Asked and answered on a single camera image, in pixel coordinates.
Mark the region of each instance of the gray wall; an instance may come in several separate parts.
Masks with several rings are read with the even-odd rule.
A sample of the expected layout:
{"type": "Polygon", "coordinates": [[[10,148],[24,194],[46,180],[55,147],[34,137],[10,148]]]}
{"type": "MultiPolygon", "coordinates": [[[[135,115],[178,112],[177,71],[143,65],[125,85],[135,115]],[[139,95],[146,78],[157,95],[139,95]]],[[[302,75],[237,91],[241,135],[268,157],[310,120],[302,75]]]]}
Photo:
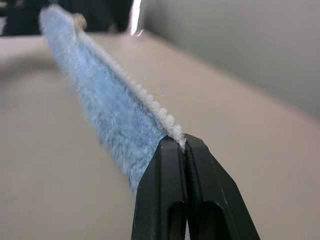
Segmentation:
{"type": "Polygon", "coordinates": [[[145,0],[145,26],[320,118],[319,0],[145,0]]]}

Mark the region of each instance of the clip jaw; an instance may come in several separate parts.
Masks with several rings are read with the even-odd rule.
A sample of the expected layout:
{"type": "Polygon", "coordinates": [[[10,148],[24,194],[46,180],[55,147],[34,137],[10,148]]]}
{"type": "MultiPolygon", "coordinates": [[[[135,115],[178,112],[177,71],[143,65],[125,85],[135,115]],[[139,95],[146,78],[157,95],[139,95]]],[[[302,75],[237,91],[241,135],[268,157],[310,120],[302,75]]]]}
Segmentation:
{"type": "Polygon", "coordinates": [[[187,135],[183,154],[162,139],[136,196],[131,240],[259,240],[239,189],[204,142],[187,135]]]}

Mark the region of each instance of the white fuzzy strip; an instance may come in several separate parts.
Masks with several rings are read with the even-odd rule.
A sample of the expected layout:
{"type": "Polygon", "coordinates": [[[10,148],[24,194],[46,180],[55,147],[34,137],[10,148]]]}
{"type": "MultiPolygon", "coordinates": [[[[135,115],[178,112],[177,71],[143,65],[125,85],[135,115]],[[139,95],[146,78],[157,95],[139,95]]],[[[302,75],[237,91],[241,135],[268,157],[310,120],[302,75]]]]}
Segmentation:
{"type": "MultiPolygon", "coordinates": [[[[52,5],[55,11],[60,11],[61,14],[69,14],[58,5],[52,5]]],[[[141,85],[132,79],[128,73],[100,46],[98,46],[91,38],[89,38],[85,32],[77,29],[77,36],[80,41],[83,41],[86,45],[90,46],[97,53],[97,56],[108,66],[112,67],[112,70],[120,76],[126,85],[132,90],[132,92],[138,97],[142,103],[156,116],[162,126],[168,132],[168,136],[173,138],[181,147],[182,150],[186,148],[186,138],[182,132],[181,126],[176,124],[175,118],[168,114],[167,110],[161,107],[158,101],[154,100],[154,97],[147,92],[141,85]]]]}

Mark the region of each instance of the table surface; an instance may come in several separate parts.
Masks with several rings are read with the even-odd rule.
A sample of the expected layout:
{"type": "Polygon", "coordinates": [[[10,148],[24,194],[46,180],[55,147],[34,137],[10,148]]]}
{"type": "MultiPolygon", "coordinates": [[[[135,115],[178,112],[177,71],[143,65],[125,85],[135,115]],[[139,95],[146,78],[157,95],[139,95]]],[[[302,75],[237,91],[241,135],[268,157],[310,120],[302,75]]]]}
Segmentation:
{"type": "MultiPolygon", "coordinates": [[[[151,34],[92,37],[204,140],[261,239],[320,238],[320,122],[151,34]]],[[[44,39],[0,46],[0,239],[130,239],[127,179],[44,39]]]]}

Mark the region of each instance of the dark background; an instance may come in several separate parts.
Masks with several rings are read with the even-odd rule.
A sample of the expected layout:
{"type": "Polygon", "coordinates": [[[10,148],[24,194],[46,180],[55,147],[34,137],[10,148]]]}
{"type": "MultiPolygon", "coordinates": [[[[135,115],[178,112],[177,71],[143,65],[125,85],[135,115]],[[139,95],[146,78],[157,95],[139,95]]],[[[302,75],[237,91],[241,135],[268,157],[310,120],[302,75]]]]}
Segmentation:
{"type": "MultiPolygon", "coordinates": [[[[59,0],[54,1],[71,13],[80,13],[86,19],[87,32],[117,32],[127,29],[133,0],[59,0]]],[[[3,36],[38,35],[38,16],[41,8],[53,1],[7,0],[6,25],[3,36]]]]}

